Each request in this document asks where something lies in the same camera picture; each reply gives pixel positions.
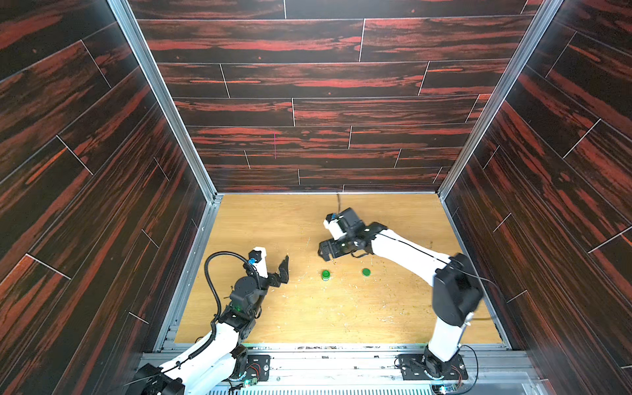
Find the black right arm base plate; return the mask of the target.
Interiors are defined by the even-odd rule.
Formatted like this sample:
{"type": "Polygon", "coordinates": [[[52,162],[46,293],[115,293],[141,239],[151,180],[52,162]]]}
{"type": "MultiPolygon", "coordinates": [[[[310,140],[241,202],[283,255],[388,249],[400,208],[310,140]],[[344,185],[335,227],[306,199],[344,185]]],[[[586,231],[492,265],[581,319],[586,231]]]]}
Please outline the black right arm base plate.
{"type": "Polygon", "coordinates": [[[449,361],[442,361],[438,357],[427,353],[400,354],[396,356],[394,363],[405,381],[465,381],[469,378],[460,354],[456,354],[449,361]]]}

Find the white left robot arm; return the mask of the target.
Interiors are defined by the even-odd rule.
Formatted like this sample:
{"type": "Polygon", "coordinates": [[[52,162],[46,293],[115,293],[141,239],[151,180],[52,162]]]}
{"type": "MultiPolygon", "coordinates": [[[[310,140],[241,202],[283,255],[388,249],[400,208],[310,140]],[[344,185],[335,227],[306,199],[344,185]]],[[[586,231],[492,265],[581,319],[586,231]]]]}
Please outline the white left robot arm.
{"type": "Polygon", "coordinates": [[[284,258],[278,271],[270,273],[266,256],[264,248],[255,248],[248,257],[229,251],[219,251],[207,257],[203,265],[204,276],[217,304],[211,331],[172,360],[159,366],[143,365],[126,384],[126,393],[206,394],[224,381],[243,388],[258,380],[258,376],[247,377],[249,370],[257,374],[262,368],[248,364],[248,351],[243,342],[261,315],[269,289],[289,282],[290,258],[284,258]],[[227,306],[222,305],[209,272],[211,261],[222,256],[237,258],[246,272],[235,283],[227,306]]]}

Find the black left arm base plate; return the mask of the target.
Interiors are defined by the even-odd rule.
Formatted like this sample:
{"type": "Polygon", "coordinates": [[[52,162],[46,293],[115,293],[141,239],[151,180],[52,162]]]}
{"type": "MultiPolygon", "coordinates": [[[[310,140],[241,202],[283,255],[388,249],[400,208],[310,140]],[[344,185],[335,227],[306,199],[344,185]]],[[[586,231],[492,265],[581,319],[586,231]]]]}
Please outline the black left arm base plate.
{"type": "Polygon", "coordinates": [[[265,354],[243,354],[235,363],[235,369],[230,377],[240,382],[267,382],[270,376],[271,356],[265,354]]]}

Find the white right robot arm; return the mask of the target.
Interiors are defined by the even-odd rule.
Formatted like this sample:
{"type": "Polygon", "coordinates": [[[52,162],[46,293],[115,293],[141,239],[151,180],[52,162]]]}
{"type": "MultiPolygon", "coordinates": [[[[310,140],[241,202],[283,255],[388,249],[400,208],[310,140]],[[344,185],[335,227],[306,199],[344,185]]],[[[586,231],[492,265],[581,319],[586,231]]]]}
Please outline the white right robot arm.
{"type": "Polygon", "coordinates": [[[462,336],[483,297],[478,277],[466,271],[469,258],[429,250],[378,222],[366,225],[351,208],[327,215],[324,227],[332,235],[319,244],[318,254],[324,261],[362,250],[406,268],[432,287],[437,321],[424,362],[429,375],[443,376],[459,353],[462,336]]]}

